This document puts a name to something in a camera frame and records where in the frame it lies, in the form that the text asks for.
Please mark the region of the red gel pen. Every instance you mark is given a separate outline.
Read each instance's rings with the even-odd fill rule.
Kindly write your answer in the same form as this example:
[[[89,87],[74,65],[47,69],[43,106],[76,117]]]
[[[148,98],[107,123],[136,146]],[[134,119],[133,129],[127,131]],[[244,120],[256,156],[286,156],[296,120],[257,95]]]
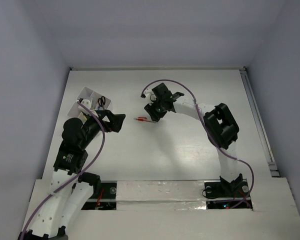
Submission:
[[[134,120],[139,122],[156,123],[155,121],[149,120],[147,118],[134,118]]]

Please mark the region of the black handled scissors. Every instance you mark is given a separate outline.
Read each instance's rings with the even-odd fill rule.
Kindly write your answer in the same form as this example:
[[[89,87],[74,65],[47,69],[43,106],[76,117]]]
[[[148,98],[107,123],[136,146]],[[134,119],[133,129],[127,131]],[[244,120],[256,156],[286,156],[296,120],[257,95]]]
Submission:
[[[106,98],[102,95],[101,97],[98,98],[97,103],[98,103],[98,107],[104,107],[106,105]]]

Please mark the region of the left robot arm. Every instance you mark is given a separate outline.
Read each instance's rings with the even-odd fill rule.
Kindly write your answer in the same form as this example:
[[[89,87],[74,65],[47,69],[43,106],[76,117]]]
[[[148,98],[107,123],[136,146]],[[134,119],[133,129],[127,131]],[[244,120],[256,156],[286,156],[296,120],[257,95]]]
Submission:
[[[103,194],[99,175],[88,172],[86,148],[98,133],[118,133],[125,114],[98,110],[86,121],[69,118],[53,165],[47,196],[19,234],[20,240],[67,240],[69,229],[89,198]]]

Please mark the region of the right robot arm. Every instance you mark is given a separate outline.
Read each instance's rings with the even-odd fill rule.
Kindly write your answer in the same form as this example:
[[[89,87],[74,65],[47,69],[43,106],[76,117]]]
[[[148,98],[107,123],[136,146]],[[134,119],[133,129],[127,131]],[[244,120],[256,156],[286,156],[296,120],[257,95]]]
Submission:
[[[201,122],[209,141],[215,146],[220,164],[220,190],[225,196],[232,196],[243,181],[238,171],[236,141],[239,126],[230,109],[224,103],[209,105],[197,103],[184,93],[172,93],[162,82],[156,87],[145,88],[141,97],[148,104],[144,107],[154,122],[162,119],[166,113],[173,112],[192,117]]]

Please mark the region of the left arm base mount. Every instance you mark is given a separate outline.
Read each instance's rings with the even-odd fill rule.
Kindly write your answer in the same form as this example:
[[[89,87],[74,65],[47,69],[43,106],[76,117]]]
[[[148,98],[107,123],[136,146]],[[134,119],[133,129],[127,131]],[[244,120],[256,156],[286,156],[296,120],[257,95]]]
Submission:
[[[78,182],[85,182],[93,187],[93,194],[83,205],[82,210],[107,211],[117,209],[116,181],[101,181],[99,175],[85,172],[78,178]]]

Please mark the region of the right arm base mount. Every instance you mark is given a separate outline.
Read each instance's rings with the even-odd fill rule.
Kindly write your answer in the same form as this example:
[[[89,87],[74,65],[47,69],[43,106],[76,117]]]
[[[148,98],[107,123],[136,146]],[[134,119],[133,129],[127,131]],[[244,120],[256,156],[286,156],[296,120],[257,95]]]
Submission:
[[[227,209],[253,209],[252,201],[248,196],[249,186],[242,174],[227,182],[221,176],[219,181],[208,181],[204,183],[201,195],[206,198],[208,210]]]

